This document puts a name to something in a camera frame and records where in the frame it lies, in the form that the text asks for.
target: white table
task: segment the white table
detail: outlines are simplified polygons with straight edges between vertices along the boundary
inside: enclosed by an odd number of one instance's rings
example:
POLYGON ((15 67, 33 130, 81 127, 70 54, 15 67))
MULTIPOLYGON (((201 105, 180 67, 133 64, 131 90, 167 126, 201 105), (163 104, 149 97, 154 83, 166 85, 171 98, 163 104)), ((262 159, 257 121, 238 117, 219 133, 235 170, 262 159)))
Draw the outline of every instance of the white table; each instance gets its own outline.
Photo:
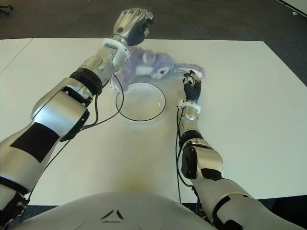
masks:
MULTIPOLYGON (((0 75, 0 139, 24 127, 37 99, 100 46, 100 39, 33 39, 0 75)), ((263 42, 146 40, 142 47, 205 67, 199 129, 221 154, 225 178, 257 199, 307 194, 307 89, 263 42)), ((43 174, 31 204, 127 190, 178 200, 174 144, 181 77, 154 83, 167 100, 158 118, 136 123, 118 115, 78 134, 43 174)), ((115 97, 110 88, 99 97, 100 119, 116 111, 115 97)), ((192 191, 180 190, 183 202, 196 201, 192 191)))
POLYGON ((0 73, 31 40, 31 38, 0 40, 0 73))

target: floor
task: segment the floor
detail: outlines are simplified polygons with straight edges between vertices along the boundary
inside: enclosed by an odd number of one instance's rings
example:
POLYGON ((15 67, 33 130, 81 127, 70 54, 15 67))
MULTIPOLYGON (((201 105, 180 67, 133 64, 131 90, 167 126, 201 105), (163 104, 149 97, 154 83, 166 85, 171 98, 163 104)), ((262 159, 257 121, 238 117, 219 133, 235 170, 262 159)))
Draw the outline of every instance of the floor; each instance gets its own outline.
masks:
MULTIPOLYGON (((307 20, 276 0, 0 0, 0 39, 108 37, 130 7, 154 14, 150 39, 264 41, 307 86, 307 20)), ((275 199, 261 200, 269 209, 275 199)), ((52 207, 30 206, 25 219, 52 207)))

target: wire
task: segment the wire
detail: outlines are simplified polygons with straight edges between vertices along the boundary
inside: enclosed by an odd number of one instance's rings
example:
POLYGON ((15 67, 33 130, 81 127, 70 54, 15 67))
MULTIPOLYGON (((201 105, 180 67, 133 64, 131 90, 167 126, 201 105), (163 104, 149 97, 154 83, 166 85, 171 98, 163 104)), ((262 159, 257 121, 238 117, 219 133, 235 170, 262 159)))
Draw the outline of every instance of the wire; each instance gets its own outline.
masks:
POLYGON ((177 185, 178 185, 178 194, 179 194, 179 202, 181 203, 181 192, 180 192, 180 187, 179 187, 179 178, 181 180, 181 182, 186 186, 186 187, 190 187, 192 188, 192 191, 195 193, 196 197, 197 197, 197 203, 196 203, 196 212, 195 214, 200 216, 200 204, 201 204, 201 200, 196 192, 196 189, 193 185, 191 184, 187 184, 182 176, 181 173, 179 171, 179 158, 180 158, 180 154, 182 152, 182 148, 180 147, 179 149, 179 153, 177 154, 177 144, 178 144, 178 138, 180 138, 180 122, 181 122, 181 118, 182 118, 182 114, 183 114, 183 109, 181 110, 181 115, 180 115, 180 120, 178 121, 178 115, 179 115, 179 109, 177 110, 177 115, 176 115, 176 122, 177 122, 177 133, 176 133, 176 145, 175 145, 175 156, 176 156, 176 170, 177 170, 177 185))
MULTIPOLYGON (((110 81, 110 79, 105 82, 105 84, 102 86, 102 89, 109 83, 109 81, 110 81)), ((90 125, 84 125, 82 128, 93 126, 98 122, 99 114, 98 114, 98 103, 97 103, 97 101, 98 101, 98 94, 95 95, 95 115, 96 115, 95 121, 93 123, 91 123, 90 125)))
POLYGON ((179 195, 179 202, 181 203, 181 194, 179 188, 179 176, 178 176, 178 163, 177 163, 177 144, 178 144, 178 122, 177 122, 177 133, 176 133, 176 145, 175 145, 175 160, 176 160, 176 174, 177 174, 177 186, 178 186, 178 195, 179 195))
MULTIPOLYGON (((48 166, 54 161, 54 159, 62 152, 62 150, 68 145, 68 143, 69 143, 71 140, 72 140, 72 139, 70 139, 69 141, 67 141, 67 142, 65 143, 65 145, 64 145, 64 146, 57 152, 57 154, 51 159, 51 161, 49 161, 49 163, 46 165, 45 169, 43 170, 42 174, 43 174, 44 171, 48 168, 48 166)), ((34 189, 35 189, 35 187, 36 187, 36 185, 37 185, 37 182, 36 182, 35 185, 33 186, 32 190, 31 190, 31 192, 30 192, 30 195, 29 195, 29 197, 28 197, 28 200, 31 198, 32 193, 33 193, 33 191, 34 191, 34 189)), ((25 211, 23 212, 22 216, 20 217, 19 223, 22 222, 22 220, 23 220, 23 218, 24 218, 24 213, 25 213, 25 211)))
POLYGON ((96 113, 96 119, 93 123, 91 123, 90 125, 84 125, 82 128, 88 127, 88 126, 93 126, 98 122, 98 105, 97 105, 97 101, 98 101, 98 95, 95 95, 95 113, 96 113))
POLYGON ((200 200, 200 197, 197 196, 197 203, 196 203, 196 214, 198 216, 201 215, 201 212, 200 212, 200 206, 201 206, 201 200, 200 200))
POLYGON ((88 128, 97 126, 97 125, 99 125, 99 124, 101 124, 101 123, 104 123, 104 122, 106 122, 106 121, 112 119, 113 117, 115 117, 118 113, 120 113, 120 110, 122 109, 123 104, 124 104, 124 90, 123 90, 123 87, 121 86, 120 81, 118 80, 117 76, 116 76, 115 74, 113 74, 113 75, 114 75, 114 77, 117 79, 117 81, 119 82, 120 89, 121 89, 121 93, 122 93, 122 96, 123 96, 123 100, 122 100, 122 102, 121 102, 120 108, 117 110, 117 112, 116 112, 114 115, 112 115, 112 116, 109 117, 108 119, 103 120, 103 121, 101 121, 101 122, 98 122, 98 123, 96 123, 96 124, 94 124, 94 125, 90 125, 90 126, 84 127, 84 128, 82 128, 79 132, 81 132, 81 131, 83 131, 83 130, 85 130, 85 129, 88 129, 88 128))
MULTIPOLYGON (((81 131, 83 131, 83 130, 85 130, 85 129, 94 127, 94 126, 96 126, 96 125, 99 125, 99 124, 101 124, 101 123, 104 123, 104 122, 110 120, 111 118, 115 117, 115 116, 120 112, 120 110, 122 109, 123 104, 124 104, 124 91, 123 91, 123 88, 122 88, 122 86, 121 86, 121 84, 120 84, 120 81, 118 80, 117 76, 116 76, 115 74, 113 74, 113 75, 115 76, 115 78, 116 78, 117 81, 119 82, 120 89, 121 89, 121 93, 122 93, 122 96, 123 96, 123 100, 122 100, 122 102, 121 102, 120 108, 118 109, 118 111, 117 111, 114 115, 112 115, 112 116, 109 117, 108 119, 106 119, 106 120, 104 120, 104 121, 101 121, 101 122, 97 123, 97 121, 98 121, 98 106, 97 106, 97 100, 98 100, 97 98, 98 98, 98 95, 96 94, 96 95, 95 95, 95 113, 96 113, 96 120, 95 120, 94 123, 82 127, 82 128, 78 131, 78 133, 80 133, 81 131)), ((104 88, 104 87, 107 85, 108 82, 109 82, 109 81, 107 81, 107 82, 103 85, 102 88, 104 88)), ((62 152, 62 150, 68 145, 68 143, 71 142, 71 141, 72 141, 72 139, 68 140, 68 141, 65 143, 65 145, 57 152, 57 154, 51 159, 51 161, 49 161, 49 163, 46 165, 45 169, 43 170, 42 174, 43 174, 44 171, 48 168, 48 166, 55 160, 55 158, 62 152)), ((32 195, 32 193, 33 193, 33 191, 34 191, 34 189, 35 189, 35 187, 36 187, 36 185, 37 185, 37 182, 36 182, 36 184, 33 186, 32 190, 31 190, 31 192, 30 192, 30 194, 29 194, 28 200, 31 198, 31 195, 32 195)), ((23 212, 22 216, 20 217, 19 223, 22 222, 22 220, 23 220, 23 218, 24 218, 24 213, 25 213, 25 211, 23 212)))
MULTIPOLYGON (((177 136, 180 138, 180 129, 179 129, 179 124, 181 122, 181 118, 182 118, 182 114, 183 114, 183 109, 181 110, 181 115, 180 115, 180 120, 178 122, 178 116, 176 118, 176 121, 177 121, 177 136)), ((182 183, 186 186, 186 187, 193 187, 193 185, 191 184, 187 184, 182 176, 181 176, 181 173, 179 171, 179 158, 180 158, 180 154, 181 154, 181 151, 182 151, 182 148, 180 147, 179 149, 179 153, 177 155, 177 139, 176 139, 176 146, 175 146, 175 152, 176 152, 176 167, 177 167, 177 175, 179 176, 180 180, 182 181, 182 183)))

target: purple stuffed toy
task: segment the purple stuffed toy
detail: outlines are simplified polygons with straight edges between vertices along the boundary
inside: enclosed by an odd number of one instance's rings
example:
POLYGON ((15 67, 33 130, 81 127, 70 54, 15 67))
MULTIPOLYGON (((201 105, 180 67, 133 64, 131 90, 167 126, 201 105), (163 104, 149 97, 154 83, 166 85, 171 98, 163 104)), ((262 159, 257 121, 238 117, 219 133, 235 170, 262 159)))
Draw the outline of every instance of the purple stuffed toy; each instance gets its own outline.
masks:
MULTIPOLYGON (((189 72, 192 69, 200 78, 204 76, 204 69, 198 65, 175 63, 174 59, 166 53, 155 53, 139 47, 130 47, 130 58, 116 74, 124 91, 135 76, 149 75, 155 79, 162 79, 177 71, 189 72)), ((112 76, 110 85, 113 89, 121 91, 116 78, 112 76)))

